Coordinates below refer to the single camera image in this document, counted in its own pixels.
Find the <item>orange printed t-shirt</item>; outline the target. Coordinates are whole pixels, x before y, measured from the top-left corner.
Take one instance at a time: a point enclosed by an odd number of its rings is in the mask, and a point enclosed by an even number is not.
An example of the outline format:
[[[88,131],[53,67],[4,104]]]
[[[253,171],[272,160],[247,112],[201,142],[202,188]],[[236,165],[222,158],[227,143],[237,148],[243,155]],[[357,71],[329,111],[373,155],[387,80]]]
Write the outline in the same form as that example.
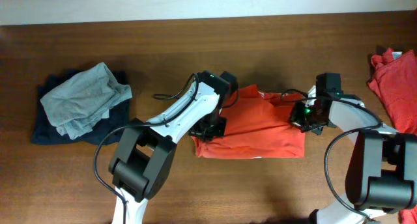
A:
[[[239,89],[237,103],[224,109],[226,118],[223,137],[203,141],[194,137],[195,155],[222,160],[255,158],[302,158],[305,134],[291,124],[294,100],[300,94],[264,92],[257,85]]]

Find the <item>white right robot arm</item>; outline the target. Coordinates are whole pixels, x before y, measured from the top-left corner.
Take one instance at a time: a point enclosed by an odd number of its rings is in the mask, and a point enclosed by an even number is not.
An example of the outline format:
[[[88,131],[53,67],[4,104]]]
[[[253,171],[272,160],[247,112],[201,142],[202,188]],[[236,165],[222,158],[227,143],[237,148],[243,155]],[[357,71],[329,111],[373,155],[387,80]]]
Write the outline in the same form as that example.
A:
[[[359,97],[340,92],[295,100],[290,121],[302,132],[321,134],[323,127],[342,133],[324,153],[326,182],[335,201],[314,210],[308,223],[376,223],[376,218],[410,210],[416,206],[416,136],[385,125],[364,107]],[[335,191],[328,170],[328,158],[343,137],[353,143],[345,177],[345,194]]]

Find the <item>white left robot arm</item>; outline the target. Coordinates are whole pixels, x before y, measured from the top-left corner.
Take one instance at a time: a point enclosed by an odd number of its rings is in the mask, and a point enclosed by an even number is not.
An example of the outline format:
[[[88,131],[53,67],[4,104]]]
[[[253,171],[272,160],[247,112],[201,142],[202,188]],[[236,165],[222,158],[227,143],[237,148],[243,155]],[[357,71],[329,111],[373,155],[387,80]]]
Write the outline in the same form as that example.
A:
[[[227,121],[220,113],[237,89],[237,79],[229,72],[199,72],[163,113],[147,122],[134,119],[123,129],[108,167],[117,194],[113,223],[142,223],[147,203],[168,178],[184,135],[202,141],[224,135]]]

